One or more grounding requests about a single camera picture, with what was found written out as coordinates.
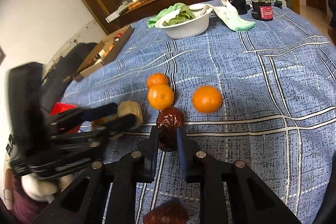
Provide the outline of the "white gloved left hand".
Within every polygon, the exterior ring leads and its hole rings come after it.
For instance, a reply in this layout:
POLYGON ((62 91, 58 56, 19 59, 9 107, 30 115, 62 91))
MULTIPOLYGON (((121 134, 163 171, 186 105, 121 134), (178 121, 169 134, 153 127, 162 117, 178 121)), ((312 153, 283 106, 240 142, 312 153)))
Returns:
POLYGON ((21 177, 22 188, 29 198, 51 203, 55 199, 55 194, 62 192, 72 181, 72 174, 57 178, 55 182, 39 180, 34 174, 21 177))

